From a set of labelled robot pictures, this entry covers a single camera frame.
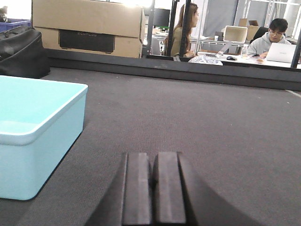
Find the ecoflow box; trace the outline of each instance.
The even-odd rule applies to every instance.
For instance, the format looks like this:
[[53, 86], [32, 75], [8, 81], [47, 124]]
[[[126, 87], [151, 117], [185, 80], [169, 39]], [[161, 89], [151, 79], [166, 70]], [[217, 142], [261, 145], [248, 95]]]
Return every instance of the ecoflow box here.
[[28, 200], [83, 130], [87, 85], [0, 76], [0, 198]]
[[141, 6], [97, 0], [33, 0], [33, 26], [45, 48], [140, 58]]

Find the glasses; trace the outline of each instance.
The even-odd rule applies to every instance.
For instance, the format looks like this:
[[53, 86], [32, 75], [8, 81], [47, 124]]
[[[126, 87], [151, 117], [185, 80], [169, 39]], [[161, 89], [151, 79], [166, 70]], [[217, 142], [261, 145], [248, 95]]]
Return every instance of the glasses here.
[[276, 31], [270, 31], [269, 33], [276, 36], [282, 36], [284, 34], [283, 32], [276, 32]]

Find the plastic bin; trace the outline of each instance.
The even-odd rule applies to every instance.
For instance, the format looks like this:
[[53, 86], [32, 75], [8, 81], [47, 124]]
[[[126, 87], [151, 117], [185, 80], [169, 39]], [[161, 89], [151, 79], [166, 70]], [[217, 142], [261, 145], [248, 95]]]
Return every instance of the plastic bin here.
[[33, 198], [83, 130], [87, 85], [0, 76], [0, 198]]
[[30, 20], [24, 19], [8, 19], [11, 23], [0, 23], [0, 32], [7, 31], [19, 26], [31, 26]]
[[224, 41], [245, 43], [248, 29], [246, 27], [226, 26]]

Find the long brown hair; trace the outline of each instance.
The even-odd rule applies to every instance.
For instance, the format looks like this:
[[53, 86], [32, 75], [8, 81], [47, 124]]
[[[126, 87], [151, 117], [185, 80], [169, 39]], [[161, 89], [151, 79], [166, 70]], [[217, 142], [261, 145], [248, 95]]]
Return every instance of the long brown hair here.
[[[178, 27], [183, 27], [183, 18], [184, 18], [184, 10], [185, 10], [185, 4], [182, 5], [181, 10], [180, 10], [180, 17], [179, 17], [179, 22], [178, 24], [174, 27], [174, 30], [176, 30]], [[186, 52], [189, 51], [190, 49], [190, 38], [189, 35], [191, 34], [192, 31], [192, 19], [195, 13], [198, 11], [198, 6], [195, 3], [190, 3], [189, 7], [189, 12], [188, 12], [188, 27], [187, 27], [187, 33], [185, 34], [186, 36], [186, 42], [185, 42], [185, 47], [186, 47]], [[165, 46], [167, 46], [167, 41], [168, 37], [164, 40]]]

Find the black bag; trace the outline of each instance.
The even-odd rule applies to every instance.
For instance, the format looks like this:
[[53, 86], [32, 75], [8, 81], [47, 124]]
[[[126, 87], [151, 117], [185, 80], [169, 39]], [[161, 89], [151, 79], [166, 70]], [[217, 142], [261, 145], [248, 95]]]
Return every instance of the black bag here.
[[27, 26], [0, 32], [0, 75], [41, 78], [49, 72], [41, 32]]

